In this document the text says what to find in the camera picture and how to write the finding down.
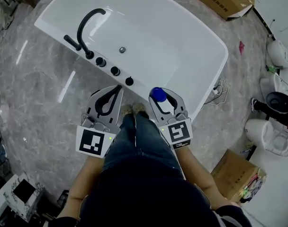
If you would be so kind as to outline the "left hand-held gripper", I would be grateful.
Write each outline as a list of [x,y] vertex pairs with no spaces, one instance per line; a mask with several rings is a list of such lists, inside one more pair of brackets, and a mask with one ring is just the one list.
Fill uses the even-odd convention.
[[[116,125],[123,98],[121,85],[98,90],[91,95],[86,113],[77,126],[75,150],[92,157],[104,158],[120,128]],[[109,126],[95,118],[109,118]]]

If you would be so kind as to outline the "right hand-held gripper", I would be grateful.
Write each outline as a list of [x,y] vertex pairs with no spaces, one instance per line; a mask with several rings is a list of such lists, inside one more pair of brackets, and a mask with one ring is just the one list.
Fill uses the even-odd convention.
[[[160,125],[159,131],[172,150],[189,146],[193,139],[191,119],[181,96],[163,88],[164,92],[150,92],[149,103]],[[175,117],[171,118],[171,106]]]

